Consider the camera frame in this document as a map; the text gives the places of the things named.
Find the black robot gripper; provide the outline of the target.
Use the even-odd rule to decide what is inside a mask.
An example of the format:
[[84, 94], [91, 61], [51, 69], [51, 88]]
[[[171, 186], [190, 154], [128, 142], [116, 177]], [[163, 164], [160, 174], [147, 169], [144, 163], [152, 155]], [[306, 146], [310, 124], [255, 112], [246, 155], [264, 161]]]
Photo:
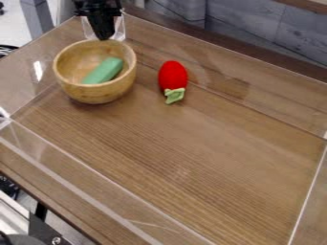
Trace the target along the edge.
[[107, 13], [96, 13], [88, 16], [88, 22], [94, 33], [99, 40], [110, 39], [115, 34], [114, 17], [122, 15], [120, 0], [73, 0], [75, 13], [79, 16], [87, 16], [96, 11]]

